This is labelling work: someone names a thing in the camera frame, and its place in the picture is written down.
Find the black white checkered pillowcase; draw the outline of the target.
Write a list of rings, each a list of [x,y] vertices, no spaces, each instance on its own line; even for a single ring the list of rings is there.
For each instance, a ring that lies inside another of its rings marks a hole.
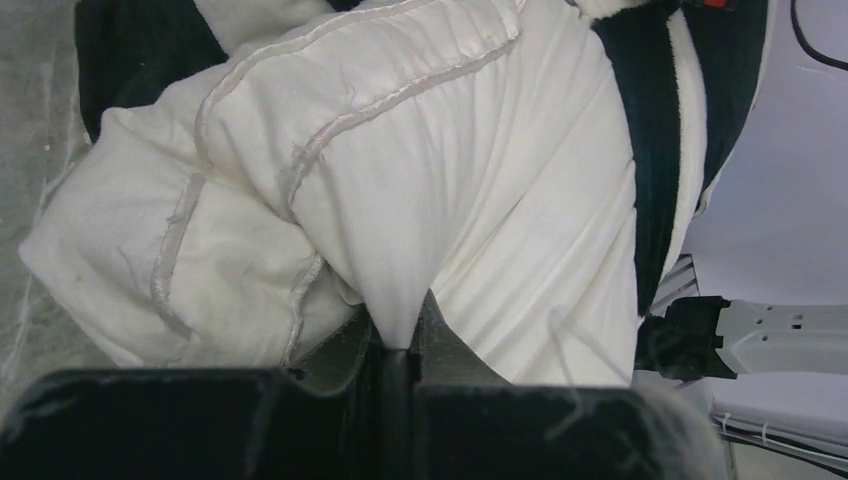
[[[593,23],[612,61],[635,155],[641,314],[671,255],[672,197],[683,189],[683,64],[672,57],[672,17],[683,17],[706,91],[707,151],[697,184],[704,191],[754,101],[768,13],[765,1],[651,1]],[[74,33],[81,116],[92,138],[105,110],[151,104],[170,84],[226,59],[210,21],[191,1],[81,1]]]

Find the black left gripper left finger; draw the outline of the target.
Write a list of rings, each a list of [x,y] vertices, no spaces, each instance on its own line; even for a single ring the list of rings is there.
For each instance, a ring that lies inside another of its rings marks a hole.
[[[363,308],[291,367],[78,369],[36,381],[1,427],[5,479],[366,479]]]

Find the white pillow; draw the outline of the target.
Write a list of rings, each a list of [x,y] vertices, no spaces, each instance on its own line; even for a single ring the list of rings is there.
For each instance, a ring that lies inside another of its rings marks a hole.
[[[20,246],[123,367],[280,366],[357,305],[433,294],[508,381],[626,386],[635,163],[564,1],[396,1],[242,46],[112,108]]]

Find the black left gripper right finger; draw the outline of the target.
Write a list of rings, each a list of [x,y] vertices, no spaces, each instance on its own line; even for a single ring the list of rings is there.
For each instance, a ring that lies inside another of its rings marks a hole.
[[[668,390],[513,385],[447,325],[433,294],[413,341],[416,479],[725,479],[704,413]]]

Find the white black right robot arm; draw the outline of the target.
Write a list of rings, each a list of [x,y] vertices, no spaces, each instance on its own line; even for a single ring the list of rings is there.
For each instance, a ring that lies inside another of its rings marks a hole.
[[[639,329],[637,370],[684,382],[775,372],[847,373],[847,307],[680,298]]]

